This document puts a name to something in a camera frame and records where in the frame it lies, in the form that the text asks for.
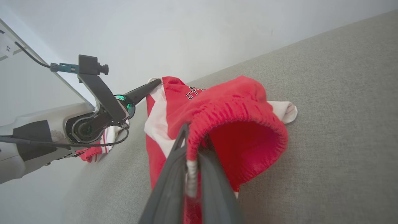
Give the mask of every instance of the green light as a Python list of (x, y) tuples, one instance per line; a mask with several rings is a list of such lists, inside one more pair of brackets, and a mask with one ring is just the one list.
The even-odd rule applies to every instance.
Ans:
[(132, 104), (127, 104), (127, 112), (131, 115), (133, 112), (134, 106)]
[(126, 101), (126, 97), (122, 96), (122, 95), (116, 95), (115, 96), (116, 99), (122, 100), (122, 101)]

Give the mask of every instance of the white fabric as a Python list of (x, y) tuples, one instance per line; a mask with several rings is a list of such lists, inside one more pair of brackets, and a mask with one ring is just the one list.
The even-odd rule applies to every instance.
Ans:
[(284, 101), (267, 101), (271, 104), (272, 112), (282, 121), (284, 124), (290, 123), (296, 119), (297, 107), (291, 102)]
[[(100, 144), (107, 144), (107, 143), (113, 143), (115, 142), (117, 136), (119, 135), (119, 132), (123, 130), (121, 127), (118, 126), (110, 126), (108, 128), (105, 129), (101, 140), (99, 141)], [(113, 148), (113, 145), (109, 145), (109, 146), (102, 146), (101, 150), (102, 150), (102, 154), (95, 154), (93, 155), (93, 159), (92, 159), (92, 163), (95, 162), (99, 162), (101, 160), (101, 158), (109, 153), (111, 151), (111, 149)]]
[(167, 102), (163, 84), (152, 90), (150, 96), (154, 99), (155, 104), (153, 105), (151, 113), (145, 122), (144, 131), (149, 137), (159, 144), (164, 156), (167, 158), (175, 140), (170, 139), (169, 135), (167, 134)]

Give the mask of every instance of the black tape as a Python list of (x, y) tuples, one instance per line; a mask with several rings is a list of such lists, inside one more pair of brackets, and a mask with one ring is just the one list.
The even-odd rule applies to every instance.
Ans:
[[(52, 142), (51, 131), (46, 120), (14, 128), (13, 137), (31, 141)], [(18, 153), (23, 161), (34, 159), (57, 150), (56, 147), (17, 144)]]

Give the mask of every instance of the red garment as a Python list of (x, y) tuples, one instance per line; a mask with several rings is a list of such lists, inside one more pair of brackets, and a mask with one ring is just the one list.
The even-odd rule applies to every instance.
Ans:
[[(163, 85), (147, 97), (145, 132), (152, 188), (170, 153), (167, 147), (162, 149), (163, 142), (153, 139), (152, 129), (167, 130), (170, 142), (163, 145), (172, 145), (181, 126), (190, 123), (189, 160), (196, 160), (198, 146), (209, 134), (234, 191), (269, 168), (286, 149), (287, 130), (257, 81), (240, 76), (204, 90), (189, 87), (174, 77), (162, 80)], [(159, 124), (160, 118), (156, 124), (150, 121), (156, 100), (164, 101), (155, 113), (165, 112), (166, 124)]]

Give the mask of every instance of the white stripe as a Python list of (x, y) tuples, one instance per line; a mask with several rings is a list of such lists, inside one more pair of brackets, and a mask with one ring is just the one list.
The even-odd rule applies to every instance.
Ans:
[(149, 137), (159, 144), (164, 156), (167, 158), (175, 140), (170, 139), (170, 137), (167, 135), (167, 101), (163, 84), (152, 90), (150, 95), (154, 99), (155, 103), (145, 123), (144, 131)]

